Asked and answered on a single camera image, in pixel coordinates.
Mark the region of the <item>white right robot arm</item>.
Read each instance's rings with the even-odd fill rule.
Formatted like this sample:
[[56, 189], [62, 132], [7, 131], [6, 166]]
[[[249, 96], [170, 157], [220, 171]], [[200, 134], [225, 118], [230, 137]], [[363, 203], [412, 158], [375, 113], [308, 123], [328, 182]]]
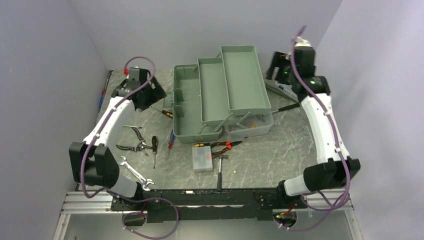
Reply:
[[310, 46], [295, 47], [293, 55], [276, 51], [266, 72], [268, 79], [291, 86], [306, 113], [316, 148], [315, 165], [278, 184], [275, 200], [282, 208], [289, 207], [295, 197], [321, 190], [345, 188], [343, 197], [347, 197], [351, 180], [361, 168], [341, 138], [332, 113], [330, 86], [326, 77], [316, 75], [315, 56]]

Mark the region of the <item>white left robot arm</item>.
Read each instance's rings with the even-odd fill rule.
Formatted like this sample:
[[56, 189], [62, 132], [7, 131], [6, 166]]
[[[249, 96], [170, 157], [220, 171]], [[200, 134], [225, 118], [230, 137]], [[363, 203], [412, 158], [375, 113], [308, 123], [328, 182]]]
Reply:
[[139, 209], [144, 203], [143, 192], [149, 192], [154, 181], [136, 173], [136, 181], [120, 172], [119, 164], [110, 146], [136, 110], [144, 111], [166, 96], [158, 83], [155, 72], [144, 68], [124, 69], [125, 79], [112, 92], [109, 105], [94, 129], [81, 142], [69, 147], [73, 179], [81, 184], [87, 198], [88, 186], [99, 187], [100, 191], [111, 191], [123, 196], [124, 204], [131, 210]]

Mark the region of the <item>yellow black handled screwdriver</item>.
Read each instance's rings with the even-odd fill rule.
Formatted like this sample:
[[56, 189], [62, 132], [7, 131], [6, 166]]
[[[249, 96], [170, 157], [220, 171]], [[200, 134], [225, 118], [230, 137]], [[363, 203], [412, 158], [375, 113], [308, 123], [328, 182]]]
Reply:
[[151, 108], [152, 109], [154, 109], [154, 110], [157, 110], [157, 111], [159, 111], [161, 114], [163, 114], [163, 115], [165, 115], [165, 116], [167, 116], [167, 117], [169, 117], [169, 118], [173, 118], [173, 113], [172, 112], [169, 112], [169, 111], [166, 111], [166, 110], [163, 110], [163, 109], [157, 109], [157, 108], [155, 108], [155, 107], [153, 107], [153, 106], [151, 106]]

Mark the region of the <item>green toolbox with clear lid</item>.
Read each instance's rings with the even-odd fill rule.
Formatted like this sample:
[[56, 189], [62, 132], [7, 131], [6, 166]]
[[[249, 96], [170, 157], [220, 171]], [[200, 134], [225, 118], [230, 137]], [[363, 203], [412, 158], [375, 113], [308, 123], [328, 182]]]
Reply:
[[253, 45], [223, 45], [216, 57], [176, 65], [163, 105], [172, 107], [174, 135], [185, 144], [216, 141], [222, 132], [235, 139], [266, 135], [274, 123]]

